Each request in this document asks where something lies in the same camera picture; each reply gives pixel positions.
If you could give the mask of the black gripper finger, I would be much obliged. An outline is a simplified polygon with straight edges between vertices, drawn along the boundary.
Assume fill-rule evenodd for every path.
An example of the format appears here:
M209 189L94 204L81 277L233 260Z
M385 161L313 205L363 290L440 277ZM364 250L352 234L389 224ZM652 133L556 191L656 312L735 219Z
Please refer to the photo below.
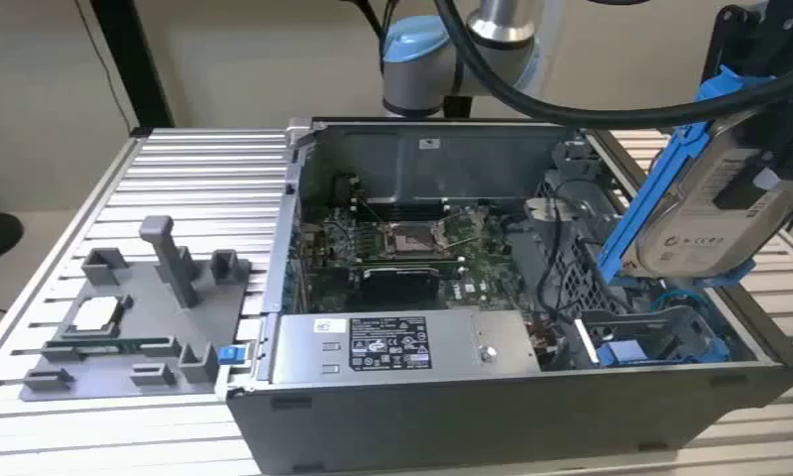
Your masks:
M713 199L719 209L748 209L757 199L781 183L773 169L745 166Z

